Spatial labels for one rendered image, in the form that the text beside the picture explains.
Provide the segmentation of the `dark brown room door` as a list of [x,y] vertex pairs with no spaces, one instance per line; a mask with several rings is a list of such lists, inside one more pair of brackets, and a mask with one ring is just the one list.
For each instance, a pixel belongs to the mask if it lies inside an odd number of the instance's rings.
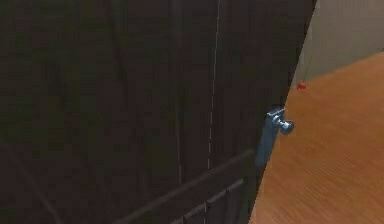
[[0,224],[248,224],[317,0],[0,0]]

